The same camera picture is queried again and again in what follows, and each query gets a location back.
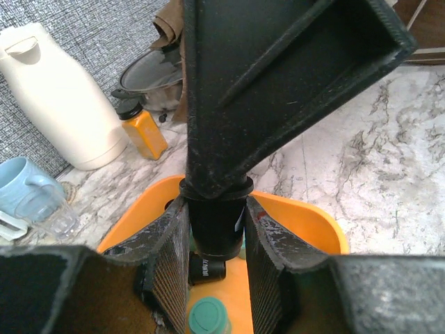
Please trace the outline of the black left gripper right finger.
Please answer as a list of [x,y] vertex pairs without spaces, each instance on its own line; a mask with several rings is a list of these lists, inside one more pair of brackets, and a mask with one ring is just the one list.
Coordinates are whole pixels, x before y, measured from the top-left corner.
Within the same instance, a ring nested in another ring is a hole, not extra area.
[[256,333],[443,333],[444,258],[328,255],[247,200]]

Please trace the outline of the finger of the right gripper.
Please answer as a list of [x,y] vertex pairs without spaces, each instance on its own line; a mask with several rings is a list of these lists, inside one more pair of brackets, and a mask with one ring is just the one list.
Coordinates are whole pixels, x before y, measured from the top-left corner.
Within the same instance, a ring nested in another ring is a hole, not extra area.
[[230,199],[246,173],[417,48],[385,1],[185,1],[182,193]]

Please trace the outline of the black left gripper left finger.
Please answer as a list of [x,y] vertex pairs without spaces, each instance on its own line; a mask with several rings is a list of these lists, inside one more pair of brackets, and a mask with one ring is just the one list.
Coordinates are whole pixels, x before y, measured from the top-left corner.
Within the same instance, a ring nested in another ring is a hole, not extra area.
[[2,333],[184,333],[187,207],[99,254],[85,246],[1,249]]

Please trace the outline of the black coffee capsule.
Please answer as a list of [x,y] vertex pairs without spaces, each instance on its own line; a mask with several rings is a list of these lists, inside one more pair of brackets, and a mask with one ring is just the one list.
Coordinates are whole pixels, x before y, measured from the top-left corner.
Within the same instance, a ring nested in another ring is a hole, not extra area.
[[243,240],[244,211],[246,198],[253,190],[252,179],[242,176],[214,199],[199,195],[186,180],[179,183],[179,190],[188,204],[196,252],[218,262],[236,257]]
[[188,283],[201,285],[225,279],[225,262],[207,260],[190,252],[188,261]]

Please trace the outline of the orange storage basket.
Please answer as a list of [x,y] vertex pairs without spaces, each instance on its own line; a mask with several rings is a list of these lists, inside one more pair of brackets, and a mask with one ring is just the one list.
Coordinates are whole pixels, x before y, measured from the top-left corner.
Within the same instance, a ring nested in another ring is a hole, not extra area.
[[[97,251],[103,253],[160,217],[166,204],[179,195],[179,182],[183,178],[183,175],[173,175],[146,189],[106,234]],[[329,254],[349,253],[346,236],[339,224],[322,209],[261,191],[253,191],[251,195],[269,216],[308,244]],[[187,310],[191,310],[195,303],[208,296],[213,296],[224,304],[233,333],[253,332],[245,260],[235,257],[227,261],[224,280],[192,287]]]

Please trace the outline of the teal coffee capsule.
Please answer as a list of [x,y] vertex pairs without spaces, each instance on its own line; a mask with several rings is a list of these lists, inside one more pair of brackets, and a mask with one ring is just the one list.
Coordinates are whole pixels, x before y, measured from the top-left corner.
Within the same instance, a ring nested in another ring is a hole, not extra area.
[[209,296],[193,304],[188,315],[188,328],[194,334],[225,334],[232,332],[232,325],[224,304]]

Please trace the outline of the brown cloth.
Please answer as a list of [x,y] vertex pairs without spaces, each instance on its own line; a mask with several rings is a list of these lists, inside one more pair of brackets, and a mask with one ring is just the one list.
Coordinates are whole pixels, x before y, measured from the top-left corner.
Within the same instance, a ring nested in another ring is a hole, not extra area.
[[182,0],[169,0],[164,7],[155,15],[153,25],[158,31],[159,38],[152,43],[151,48],[160,48],[179,45],[181,57],[182,91],[179,105],[175,111],[173,122],[186,122],[188,115],[187,107],[187,80],[186,59],[184,40],[184,2]]

